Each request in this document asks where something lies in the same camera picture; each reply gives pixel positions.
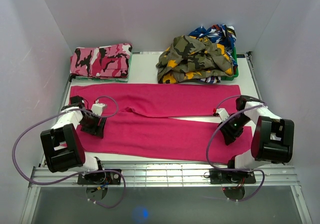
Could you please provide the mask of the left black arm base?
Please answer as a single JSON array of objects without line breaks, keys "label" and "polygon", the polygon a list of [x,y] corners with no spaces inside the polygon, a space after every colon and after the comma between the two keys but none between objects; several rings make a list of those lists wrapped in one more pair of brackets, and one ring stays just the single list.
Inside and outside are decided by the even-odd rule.
[{"label": "left black arm base", "polygon": [[86,186],[86,195],[89,199],[101,201],[108,193],[110,185],[120,185],[121,177],[118,173],[103,172],[94,174],[80,174],[77,184]]}]

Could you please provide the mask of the magenta pink trousers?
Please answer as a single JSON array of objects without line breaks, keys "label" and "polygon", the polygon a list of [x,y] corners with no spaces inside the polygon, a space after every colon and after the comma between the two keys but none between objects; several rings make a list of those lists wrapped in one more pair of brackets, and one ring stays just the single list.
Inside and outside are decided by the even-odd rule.
[{"label": "magenta pink trousers", "polygon": [[250,148],[251,127],[227,146],[216,123],[193,117],[210,116],[220,102],[234,113],[231,96],[240,92],[237,85],[190,84],[112,83],[70,89],[71,96],[83,97],[89,104],[96,100],[107,104],[103,138],[78,132],[88,152],[187,161],[210,157],[223,164]]}]

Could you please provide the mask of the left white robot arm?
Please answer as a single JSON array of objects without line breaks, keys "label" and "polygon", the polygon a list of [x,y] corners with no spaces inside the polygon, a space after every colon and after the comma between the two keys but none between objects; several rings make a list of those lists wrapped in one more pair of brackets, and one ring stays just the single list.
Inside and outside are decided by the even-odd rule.
[{"label": "left white robot arm", "polygon": [[106,179],[100,159],[85,153],[77,134],[77,127],[80,126],[81,131],[103,138],[107,119],[100,115],[106,107],[105,104],[96,102],[90,109],[86,109],[83,97],[71,97],[70,104],[61,109],[62,115],[57,122],[51,129],[41,132],[44,156],[51,172],[89,172],[88,177],[95,184]]}]

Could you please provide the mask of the olive yellow camouflage trousers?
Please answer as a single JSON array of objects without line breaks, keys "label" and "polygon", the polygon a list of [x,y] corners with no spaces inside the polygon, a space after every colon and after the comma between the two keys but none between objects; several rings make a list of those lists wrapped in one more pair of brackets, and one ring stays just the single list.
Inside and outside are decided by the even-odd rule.
[{"label": "olive yellow camouflage trousers", "polygon": [[188,35],[174,38],[170,47],[159,56],[156,68],[160,84],[234,75],[233,62],[223,45],[213,43],[207,37],[197,39]]}]

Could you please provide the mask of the blue white camouflage trousers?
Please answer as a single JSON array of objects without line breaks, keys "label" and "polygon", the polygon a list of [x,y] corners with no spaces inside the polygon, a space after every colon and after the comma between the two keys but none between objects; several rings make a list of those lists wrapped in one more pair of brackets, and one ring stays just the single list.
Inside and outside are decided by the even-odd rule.
[{"label": "blue white camouflage trousers", "polygon": [[221,44],[225,47],[226,54],[231,58],[233,63],[233,76],[212,76],[209,78],[201,79],[201,82],[214,84],[221,83],[222,80],[232,81],[238,77],[238,62],[236,54],[236,40],[237,36],[233,26],[227,26],[226,24],[215,24],[206,29],[204,26],[198,27],[194,31],[189,33],[189,36],[193,36],[197,39],[207,37],[211,42]]}]

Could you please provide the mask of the aluminium front rail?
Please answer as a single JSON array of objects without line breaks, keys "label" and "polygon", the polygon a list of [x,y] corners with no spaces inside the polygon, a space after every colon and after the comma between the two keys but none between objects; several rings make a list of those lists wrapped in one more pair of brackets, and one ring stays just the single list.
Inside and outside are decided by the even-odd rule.
[{"label": "aluminium front rail", "polygon": [[[111,161],[104,167],[121,169],[127,187],[209,187],[210,165],[203,162],[180,161]],[[301,183],[293,166],[265,165],[264,186],[299,186]]]}]

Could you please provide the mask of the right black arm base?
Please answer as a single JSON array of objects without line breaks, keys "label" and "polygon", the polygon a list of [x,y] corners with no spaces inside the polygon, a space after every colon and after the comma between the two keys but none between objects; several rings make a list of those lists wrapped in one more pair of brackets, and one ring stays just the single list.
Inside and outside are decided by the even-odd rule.
[{"label": "right black arm base", "polygon": [[253,172],[223,172],[211,168],[204,173],[203,177],[209,179],[212,185],[222,185],[223,194],[228,199],[235,201],[242,200],[245,197],[245,184],[256,183]]}]

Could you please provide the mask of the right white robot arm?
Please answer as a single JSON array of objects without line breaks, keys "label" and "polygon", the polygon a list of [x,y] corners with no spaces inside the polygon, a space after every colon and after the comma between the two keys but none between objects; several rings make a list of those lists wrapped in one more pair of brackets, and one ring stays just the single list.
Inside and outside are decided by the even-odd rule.
[{"label": "right white robot arm", "polygon": [[235,142],[250,121],[254,122],[255,131],[250,149],[228,161],[226,178],[237,183],[244,177],[244,169],[253,170],[269,163],[289,163],[293,156],[294,122],[275,115],[260,99],[247,95],[235,95],[234,98],[235,113],[229,114],[220,108],[222,102],[213,110],[213,115],[221,119],[218,126],[224,143],[230,145]]}]

